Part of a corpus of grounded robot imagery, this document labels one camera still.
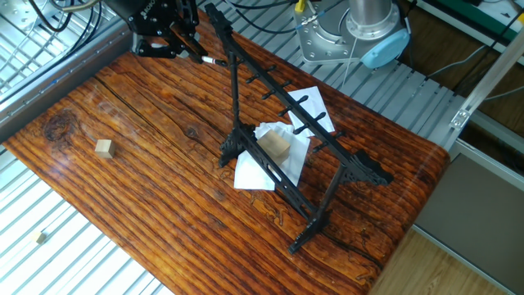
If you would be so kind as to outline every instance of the black metal rack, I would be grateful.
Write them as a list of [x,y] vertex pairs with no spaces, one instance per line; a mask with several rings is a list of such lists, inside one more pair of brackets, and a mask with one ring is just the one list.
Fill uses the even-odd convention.
[[[369,181],[374,185],[387,185],[393,181],[393,176],[385,172],[380,164],[372,160],[365,151],[358,151],[355,154],[347,152],[338,142],[337,138],[343,135],[339,132],[335,136],[330,135],[318,121],[325,117],[326,113],[321,113],[313,118],[303,107],[300,106],[308,97],[304,96],[298,101],[293,99],[284,87],[291,84],[288,80],[280,85],[271,77],[269,72],[276,66],[271,66],[267,70],[263,69],[233,38],[233,28],[231,22],[227,20],[221,11],[218,11],[213,4],[205,6],[206,13],[210,17],[210,22],[214,26],[217,36],[223,44],[228,65],[231,71],[231,88],[233,96],[233,130],[228,135],[225,142],[220,146],[222,155],[219,159],[221,167],[226,166],[229,161],[237,158],[243,151],[248,151],[265,173],[273,180],[276,187],[282,191],[287,201],[293,208],[307,219],[308,225],[305,230],[296,237],[295,242],[289,247],[288,251],[293,254],[307,241],[312,239],[316,233],[322,231],[329,223],[329,212],[327,211],[331,200],[335,197],[335,192],[339,184],[348,182]],[[314,206],[299,189],[287,178],[282,170],[274,163],[268,154],[256,142],[255,126],[247,125],[240,121],[238,103],[238,65],[246,65],[254,74],[246,82],[249,84],[255,79],[260,79],[269,91],[261,98],[263,100],[276,96],[284,105],[284,109],[278,113],[284,116],[291,111],[295,114],[304,126],[296,129],[293,133],[299,134],[305,129],[311,130],[322,143],[314,148],[313,152],[318,152],[323,148],[328,148],[341,162],[337,172],[332,178],[329,187],[324,194],[319,207]]]

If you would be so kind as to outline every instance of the small wooden block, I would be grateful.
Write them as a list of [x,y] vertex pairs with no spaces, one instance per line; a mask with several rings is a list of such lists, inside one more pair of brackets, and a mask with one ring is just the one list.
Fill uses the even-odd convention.
[[282,164],[289,157],[291,144],[274,130],[268,131],[256,142],[277,165]]
[[41,233],[41,232],[33,232],[31,234],[31,239],[33,241],[35,241],[36,243],[38,244],[42,244],[43,241],[46,239],[46,235],[44,233]]
[[95,153],[100,157],[112,159],[115,155],[115,143],[109,139],[98,139]]

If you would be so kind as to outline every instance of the metal bar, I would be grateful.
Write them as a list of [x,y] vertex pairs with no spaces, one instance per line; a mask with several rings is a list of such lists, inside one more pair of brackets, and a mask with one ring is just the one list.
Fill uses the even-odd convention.
[[486,75],[469,94],[468,98],[460,107],[460,109],[458,109],[457,113],[449,123],[451,128],[464,128],[472,113],[487,98],[493,88],[506,75],[509,69],[513,67],[515,62],[518,61],[523,53],[524,29],[521,29],[515,39],[506,47],[506,50],[504,50],[494,65],[490,68],[490,70],[488,70]]
[[460,138],[457,138],[455,144],[451,148],[453,153],[461,153],[464,156],[474,160],[480,166],[498,175],[501,179],[506,180],[514,187],[524,192],[524,177],[517,172],[509,169],[505,165],[489,157],[484,152],[479,151],[471,144],[466,143]]
[[475,111],[472,114],[471,122],[479,125],[485,131],[493,134],[510,147],[524,153],[524,138],[514,133],[512,130],[506,128],[496,120],[491,119],[489,116],[484,115],[480,111]]

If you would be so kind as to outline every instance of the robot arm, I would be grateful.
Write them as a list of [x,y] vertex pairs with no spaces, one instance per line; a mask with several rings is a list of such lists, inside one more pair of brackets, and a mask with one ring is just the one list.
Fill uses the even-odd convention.
[[[133,31],[131,52],[140,57],[190,56],[202,63],[207,51],[196,40],[199,24],[195,0],[106,0]],[[151,41],[162,38],[165,43]]]

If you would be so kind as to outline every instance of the metal grating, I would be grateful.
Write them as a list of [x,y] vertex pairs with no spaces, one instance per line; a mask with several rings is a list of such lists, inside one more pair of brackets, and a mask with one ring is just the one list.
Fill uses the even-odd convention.
[[[199,6],[203,7],[208,2],[200,2]],[[376,70],[352,64],[343,82],[346,64],[310,66],[303,62],[296,33],[274,35],[260,32],[250,27],[222,0],[211,2],[233,21],[237,32],[270,52],[446,149],[454,142],[448,123],[463,98],[456,97],[435,81],[395,61]],[[267,2],[272,1],[248,0],[242,4],[260,5]],[[294,27],[290,7],[241,11],[266,29]],[[88,17],[83,16],[82,19],[79,16],[79,28],[81,21],[85,24]],[[78,38],[79,28],[70,34]],[[17,32],[19,39],[24,38],[20,30]],[[31,36],[31,42],[36,44],[33,38],[37,37]],[[60,44],[62,49],[66,49],[67,44],[70,46],[70,41],[75,40],[73,37],[68,39],[69,43],[65,38],[56,38],[43,47],[42,53],[49,54],[48,51],[55,50],[53,58],[59,57],[57,50]],[[5,38],[1,29],[0,38]],[[14,48],[13,43],[5,45],[9,46],[11,50]],[[3,48],[4,45],[0,45],[0,55]],[[27,62],[29,57],[25,54],[34,51],[28,49],[24,52],[16,54],[16,60]],[[38,69],[35,62],[39,60],[34,59],[27,68]],[[47,241],[42,245],[28,240],[28,235],[36,230],[47,234]],[[2,146],[0,290],[7,294],[172,294]]]
[[2,294],[172,294],[2,146],[0,237]]
[[[47,0],[37,2],[44,15],[55,27],[64,14]],[[34,14],[33,8],[20,0],[3,0],[0,4],[0,106],[14,92],[18,84],[28,82],[38,69],[52,61],[58,61],[63,53],[78,40],[88,24],[90,10],[75,13],[67,29],[54,33]],[[98,15],[98,6],[90,27],[92,30]],[[102,27],[115,13],[102,6]]]

